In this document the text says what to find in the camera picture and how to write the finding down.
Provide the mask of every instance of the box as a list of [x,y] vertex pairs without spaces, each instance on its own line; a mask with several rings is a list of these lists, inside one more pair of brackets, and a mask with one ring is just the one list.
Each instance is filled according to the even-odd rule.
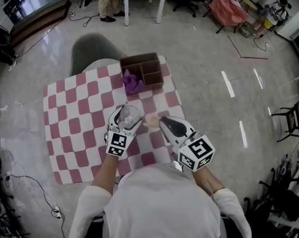
[[156,53],[122,58],[120,60],[120,69],[122,76],[125,70],[128,69],[130,74],[136,75],[137,79],[143,80],[145,86],[140,92],[159,89],[164,85],[160,62]]

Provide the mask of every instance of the hand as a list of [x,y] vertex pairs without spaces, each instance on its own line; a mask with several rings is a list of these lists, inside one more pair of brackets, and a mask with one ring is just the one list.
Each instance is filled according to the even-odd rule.
[[158,116],[152,116],[149,118],[148,122],[144,122],[145,127],[159,128],[159,120]]

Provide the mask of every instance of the white floor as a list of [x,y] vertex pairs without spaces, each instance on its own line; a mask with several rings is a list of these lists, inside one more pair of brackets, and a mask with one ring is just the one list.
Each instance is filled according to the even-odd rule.
[[[22,56],[12,71],[6,69],[0,79],[1,146],[9,148],[12,163],[18,161],[28,176],[36,178],[70,220],[88,183],[56,183],[45,142],[42,96],[45,85],[70,75],[72,45],[86,33],[105,35],[127,55],[157,52],[167,58],[187,119],[216,147],[210,170],[241,201],[245,196],[256,198],[261,193],[258,181],[266,179],[270,169],[277,167],[281,157],[290,154],[298,143],[297,138],[276,143],[284,136],[286,121],[270,116],[280,107],[292,107],[299,99],[298,86],[293,82],[299,75],[299,61],[287,41],[269,33],[263,39],[270,48],[263,52],[252,38],[234,34],[233,28],[216,34],[219,26],[211,15],[202,17],[206,12],[203,6],[193,18],[185,8],[173,12],[174,4],[166,2],[167,14],[161,24],[156,24],[155,19],[144,18],[154,16],[144,11],[145,4],[145,0],[130,0],[128,27],[124,18],[105,23],[94,17],[85,28],[84,20],[65,19]],[[97,3],[74,11],[75,18],[96,15]],[[48,29],[16,50],[20,54],[28,50]],[[228,35],[242,56],[268,60],[241,59]],[[263,40],[256,43],[264,47]],[[1,157],[4,172],[24,174],[18,164],[12,167],[7,152],[2,152]],[[39,189],[31,191],[47,214],[39,209],[24,184],[8,190],[15,196],[13,205],[31,237],[62,237],[61,222],[50,215]],[[66,220],[65,236],[70,225]]]

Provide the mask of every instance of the pink and white checkered cloth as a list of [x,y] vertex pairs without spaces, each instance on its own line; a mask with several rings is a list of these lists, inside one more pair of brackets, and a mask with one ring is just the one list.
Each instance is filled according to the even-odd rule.
[[[44,89],[44,123],[48,153],[58,183],[93,180],[104,162],[109,116],[129,101],[147,120],[152,115],[184,118],[180,98],[164,57],[161,89],[127,96],[120,64],[72,76]],[[173,161],[172,148],[158,128],[140,126],[127,154],[119,160],[117,176],[153,163]]]

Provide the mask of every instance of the pink cloth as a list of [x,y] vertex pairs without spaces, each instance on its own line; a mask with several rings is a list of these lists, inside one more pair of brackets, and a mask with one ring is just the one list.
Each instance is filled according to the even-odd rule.
[[209,7],[217,19],[225,26],[237,26],[247,19],[246,12],[232,4],[230,0],[213,0]]

